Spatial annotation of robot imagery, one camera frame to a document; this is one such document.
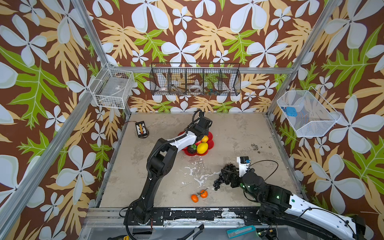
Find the orange mandarin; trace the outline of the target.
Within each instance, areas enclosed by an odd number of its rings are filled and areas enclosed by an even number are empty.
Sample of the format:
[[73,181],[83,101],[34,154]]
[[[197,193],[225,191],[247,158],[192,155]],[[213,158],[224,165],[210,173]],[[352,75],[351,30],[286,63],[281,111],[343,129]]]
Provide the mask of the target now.
[[208,192],[207,192],[207,190],[202,190],[202,191],[200,192],[200,197],[201,197],[201,198],[207,198],[207,197],[208,197]]
[[199,197],[197,195],[191,195],[191,200],[194,202],[194,203],[197,203],[199,201]]

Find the small orange-yellow fruit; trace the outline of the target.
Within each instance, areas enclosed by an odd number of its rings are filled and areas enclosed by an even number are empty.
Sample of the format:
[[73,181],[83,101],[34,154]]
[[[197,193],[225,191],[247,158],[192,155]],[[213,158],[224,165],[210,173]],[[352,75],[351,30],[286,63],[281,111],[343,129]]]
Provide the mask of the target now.
[[201,140],[201,142],[206,143],[209,140],[208,136],[204,136]]

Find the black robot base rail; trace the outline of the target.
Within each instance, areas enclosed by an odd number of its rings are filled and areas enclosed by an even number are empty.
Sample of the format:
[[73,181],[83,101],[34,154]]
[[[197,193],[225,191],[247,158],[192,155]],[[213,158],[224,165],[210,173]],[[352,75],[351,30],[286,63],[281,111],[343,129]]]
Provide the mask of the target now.
[[246,225],[260,225],[257,216],[259,207],[228,208],[152,208],[145,214],[145,220],[139,221],[132,207],[124,215],[125,226],[164,226],[168,222],[187,220],[191,222],[214,222],[221,219],[238,219]]

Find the black fake grape bunch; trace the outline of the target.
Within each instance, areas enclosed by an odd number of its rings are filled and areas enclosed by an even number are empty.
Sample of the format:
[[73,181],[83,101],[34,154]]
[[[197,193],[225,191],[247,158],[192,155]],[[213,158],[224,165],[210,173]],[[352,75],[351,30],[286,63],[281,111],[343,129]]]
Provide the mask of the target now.
[[218,189],[220,189],[222,184],[226,184],[234,188],[236,185],[237,176],[237,168],[234,164],[225,165],[224,168],[221,169],[219,177],[214,181],[214,190],[217,191]]

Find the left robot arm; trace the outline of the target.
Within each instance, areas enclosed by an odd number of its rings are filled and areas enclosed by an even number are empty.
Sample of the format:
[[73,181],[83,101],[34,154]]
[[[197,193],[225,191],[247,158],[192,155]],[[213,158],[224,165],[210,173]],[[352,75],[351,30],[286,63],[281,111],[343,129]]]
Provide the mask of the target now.
[[213,121],[198,109],[182,135],[169,140],[158,139],[147,159],[148,174],[142,193],[127,207],[126,219],[132,216],[133,221],[139,224],[146,224],[149,221],[162,178],[173,168],[177,154],[207,136],[212,123]]

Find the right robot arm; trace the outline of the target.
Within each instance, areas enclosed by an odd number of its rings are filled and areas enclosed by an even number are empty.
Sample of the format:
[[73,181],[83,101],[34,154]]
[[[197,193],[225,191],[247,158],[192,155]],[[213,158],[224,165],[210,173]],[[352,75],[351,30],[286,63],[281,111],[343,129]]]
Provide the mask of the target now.
[[267,225],[286,225],[323,240],[363,240],[366,223],[358,215],[342,216],[316,206],[289,190],[267,184],[254,169],[241,175],[238,168],[221,170],[219,184],[240,188],[245,197],[259,203],[256,219]]

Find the yellow fake lemon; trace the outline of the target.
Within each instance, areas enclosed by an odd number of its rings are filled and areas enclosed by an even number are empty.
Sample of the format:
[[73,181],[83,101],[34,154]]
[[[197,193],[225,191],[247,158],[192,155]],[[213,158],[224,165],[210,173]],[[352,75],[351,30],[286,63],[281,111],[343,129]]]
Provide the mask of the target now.
[[207,152],[209,148],[209,145],[207,142],[201,142],[199,145],[197,145],[197,154],[203,155]]

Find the dark purple passion fruit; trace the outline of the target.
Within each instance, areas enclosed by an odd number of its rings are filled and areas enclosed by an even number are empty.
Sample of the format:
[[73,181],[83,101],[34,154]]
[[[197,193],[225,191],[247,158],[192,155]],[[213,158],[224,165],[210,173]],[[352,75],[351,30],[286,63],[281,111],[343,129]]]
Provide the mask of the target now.
[[188,146],[187,151],[189,154],[194,155],[197,153],[197,146],[196,145],[190,145],[190,146]]

